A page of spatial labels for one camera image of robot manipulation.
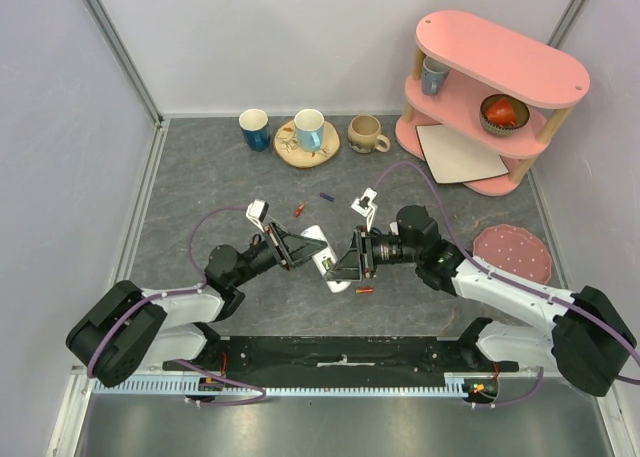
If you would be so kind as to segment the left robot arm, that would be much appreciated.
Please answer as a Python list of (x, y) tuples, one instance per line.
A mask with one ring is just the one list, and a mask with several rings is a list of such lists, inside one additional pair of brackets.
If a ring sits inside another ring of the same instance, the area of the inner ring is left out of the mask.
[(151, 290), (129, 280), (117, 282), (71, 329), (65, 345), (106, 387), (121, 384), (141, 367), (175, 359), (211, 369), (220, 348), (210, 325), (238, 309), (245, 298), (241, 285), (276, 266), (299, 267), (327, 248), (324, 239), (270, 223), (244, 252), (215, 247), (200, 284)]

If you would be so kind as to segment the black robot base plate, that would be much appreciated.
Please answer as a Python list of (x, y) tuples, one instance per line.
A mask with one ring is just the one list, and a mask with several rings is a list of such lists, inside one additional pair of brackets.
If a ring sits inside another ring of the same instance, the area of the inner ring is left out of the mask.
[(468, 339), (435, 337), (232, 336), (191, 363), (269, 388), (440, 387), (446, 373), (518, 370), (492, 363)]

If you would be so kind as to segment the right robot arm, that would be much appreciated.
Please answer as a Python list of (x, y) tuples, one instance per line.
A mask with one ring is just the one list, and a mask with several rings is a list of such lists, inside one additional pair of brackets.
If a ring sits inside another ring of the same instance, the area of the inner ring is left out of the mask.
[(363, 281), (380, 265), (412, 264), (429, 288), (520, 320), (518, 326), (486, 323), (477, 336), (463, 340), (457, 354), (465, 368), (515, 362), (557, 371), (577, 389), (603, 397), (623, 378), (627, 361), (639, 358), (635, 337), (603, 292), (589, 286), (579, 292), (546, 287), (472, 258), (441, 236), (423, 206), (401, 208), (396, 226), (387, 234), (356, 228), (341, 258), (321, 258), (324, 277)]

